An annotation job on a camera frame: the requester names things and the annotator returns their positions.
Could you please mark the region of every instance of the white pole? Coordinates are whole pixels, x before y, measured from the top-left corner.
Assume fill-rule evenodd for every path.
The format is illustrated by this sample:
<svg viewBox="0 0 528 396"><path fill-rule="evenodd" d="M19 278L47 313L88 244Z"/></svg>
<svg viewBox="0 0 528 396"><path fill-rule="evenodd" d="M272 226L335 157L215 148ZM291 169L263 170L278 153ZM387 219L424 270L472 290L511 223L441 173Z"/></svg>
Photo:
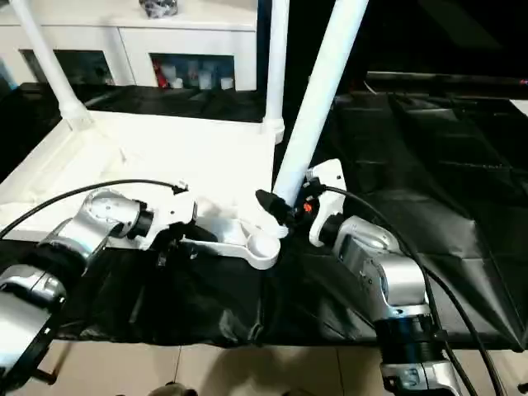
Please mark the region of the white pole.
<svg viewBox="0 0 528 396"><path fill-rule="evenodd" d="M368 3L336 0L273 189L288 205L303 184Z"/></svg>
<svg viewBox="0 0 528 396"><path fill-rule="evenodd" d="M262 122L266 132L275 134L275 143L284 136L282 102L286 46L288 44L288 16L290 0L273 0L271 5L270 57L267 74L266 116Z"/></svg>
<svg viewBox="0 0 528 396"><path fill-rule="evenodd" d="M27 0L10 0L16 15L30 39L35 56L39 61L48 83L57 100L61 116L69 123L72 130L84 130L92 124L86 107L73 93L64 71L53 50L46 42L40 25L35 20Z"/></svg>

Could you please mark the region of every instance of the wrinkled black cloth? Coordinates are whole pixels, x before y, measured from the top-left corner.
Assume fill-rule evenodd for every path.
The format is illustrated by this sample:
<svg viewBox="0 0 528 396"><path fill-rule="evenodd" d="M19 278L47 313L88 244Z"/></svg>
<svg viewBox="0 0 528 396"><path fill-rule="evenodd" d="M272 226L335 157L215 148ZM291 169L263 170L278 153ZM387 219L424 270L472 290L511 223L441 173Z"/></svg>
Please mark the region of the wrinkled black cloth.
<svg viewBox="0 0 528 396"><path fill-rule="evenodd" d="M99 111L248 122L262 119L265 103L254 92L83 87L77 94ZM9 136L1 178L56 124L56 106L49 89L36 84L0 101ZM286 141L297 110L286 103ZM313 158L342 161L348 190L412 242L490 348L526 346L527 130L528 120L508 101L345 95L336 99ZM275 174L284 150L277 147ZM349 203L346 214L376 221ZM0 271L32 246L0 242ZM69 300L59 336L221 347L375 343L372 327L355 314L351 274L305 236L283 241L269 271L227 257L180 255L165 267L156 261L156 252L107 249ZM433 290L450 341L474 347L452 303L434 283Z"/></svg>

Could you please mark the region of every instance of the black cable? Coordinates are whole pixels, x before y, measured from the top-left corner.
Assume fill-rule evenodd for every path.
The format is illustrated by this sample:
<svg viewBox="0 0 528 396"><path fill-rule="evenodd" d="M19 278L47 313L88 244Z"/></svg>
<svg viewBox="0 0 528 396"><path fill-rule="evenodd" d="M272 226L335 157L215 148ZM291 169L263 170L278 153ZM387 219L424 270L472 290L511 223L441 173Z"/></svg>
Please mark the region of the black cable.
<svg viewBox="0 0 528 396"><path fill-rule="evenodd" d="M20 216L18 219L10 223L6 228L4 228L2 231L0 231L0 239L3 239L8 233L10 233L17 225L22 223L23 221L29 219L31 216L35 215L36 213L40 212L44 208L47 208L48 206L59 202L60 200L69 198L70 196L75 196L77 194L81 194L83 192L87 192L90 190L95 190L97 188L102 187L108 187L108 186L115 186L117 184L132 184L132 183L142 183L142 184L154 184L156 186L165 186L170 189L172 189L172 192L174 194L178 194L180 192L183 192L186 190L186 188L181 188L179 186L175 186L171 183L166 183L165 181L156 181L156 180L148 180L148 179L121 179L121 180L113 180L113 181L104 181L103 183L97 183L92 184L90 186L85 186L78 188L76 190L71 190L68 192L64 192L63 194L56 196L54 198L51 198L39 205L37 205L35 208L28 210Z"/></svg>
<svg viewBox="0 0 528 396"><path fill-rule="evenodd" d="M377 210L372 204L367 202L366 200L363 200L359 196L349 192L342 190L340 188L331 187L331 186L321 186L325 191L332 191L336 192L338 194L342 194L348 198L351 198L355 202L363 205L365 208L370 210L374 215L379 217L379 219L384 223L384 225L388 228L388 230L396 237L396 239L400 242L402 245L402 248L407 252L407 254L418 264L420 269L423 273L423 278L425 281L426 286L426 293L427 297L429 299L429 307L431 308L431 315L434 318L434 321L436 323L436 326L438 327L438 330L442 331L441 326L441 320L440 315L438 314L438 308L436 306L436 301L434 294L432 293L431 288L431 282L429 281L429 276L445 291L447 296L450 298L451 302L455 306L456 310L459 312L460 317L464 321L464 324L469 330L469 333L471 334L471 337L474 339L475 343L477 344L478 351L480 352L481 357L483 358L484 364L486 365L486 369L488 370L489 377L493 384L493 389L495 390L495 394L497 396L503 396L503 390L502 386L500 384L500 379L497 373L497 370L493 364L493 361L491 359L491 356L488 353L488 350L486 350L482 340L480 339L479 332L477 332L475 326L471 323L471 320L469 319L468 314L464 311L464 308L462 307L462 304L456 299L455 294L451 291L451 289L446 285L446 283L440 279L436 274L434 274L432 271L428 270L422 263L422 260L418 257L418 255L414 252L413 249L410 248L409 244L406 243L405 238L402 236L400 232L398 232L397 229L394 228L394 226L389 222L389 220L379 211ZM464 371L464 368L460 364L460 361L455 356L455 353L451 349L449 343L447 340L445 340L445 352L447 353L448 357L451 360L451 363L455 367L457 373L459 374L460 378L462 379L462 382L464 383L464 386L468 390L469 394L476 395L476 391L471 384L471 381L469 380L469 377Z"/></svg>

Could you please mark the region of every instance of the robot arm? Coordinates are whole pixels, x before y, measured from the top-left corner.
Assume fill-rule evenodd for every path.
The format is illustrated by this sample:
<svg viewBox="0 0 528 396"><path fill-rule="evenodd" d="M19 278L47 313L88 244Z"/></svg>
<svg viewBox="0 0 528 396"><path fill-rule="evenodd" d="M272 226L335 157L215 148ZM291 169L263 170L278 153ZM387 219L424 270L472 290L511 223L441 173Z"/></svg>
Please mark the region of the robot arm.
<svg viewBox="0 0 528 396"><path fill-rule="evenodd" d="M324 184L346 190L339 161L311 169L307 180L295 208L264 191L257 198L280 224L301 229L308 223L309 241L332 248L352 274L350 287L361 293L356 302L374 324L385 389L397 395L461 396L453 366L442 353L420 266L402 253L386 229L357 216L346 219L342 195L317 188Z"/></svg>
<svg viewBox="0 0 528 396"><path fill-rule="evenodd" d="M0 394L35 374L59 328L59 312L109 237L146 237L146 204L98 190L21 262L0 275Z"/></svg>

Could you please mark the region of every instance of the tiled floor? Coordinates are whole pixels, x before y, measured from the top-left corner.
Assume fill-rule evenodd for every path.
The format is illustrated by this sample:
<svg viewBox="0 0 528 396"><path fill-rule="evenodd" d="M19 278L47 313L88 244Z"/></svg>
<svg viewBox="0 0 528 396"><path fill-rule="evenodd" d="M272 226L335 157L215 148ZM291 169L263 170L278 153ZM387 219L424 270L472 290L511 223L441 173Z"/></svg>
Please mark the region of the tiled floor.
<svg viewBox="0 0 528 396"><path fill-rule="evenodd" d="M493 390L476 351L459 351L478 394ZM279 396L290 389L307 396L382 396L380 356L362 347L241 348L159 347L55 342L40 366L51 371L66 356L53 387L35 381L16 396L146 396L176 380L200 396ZM528 380L528 355L493 352L508 394Z"/></svg>

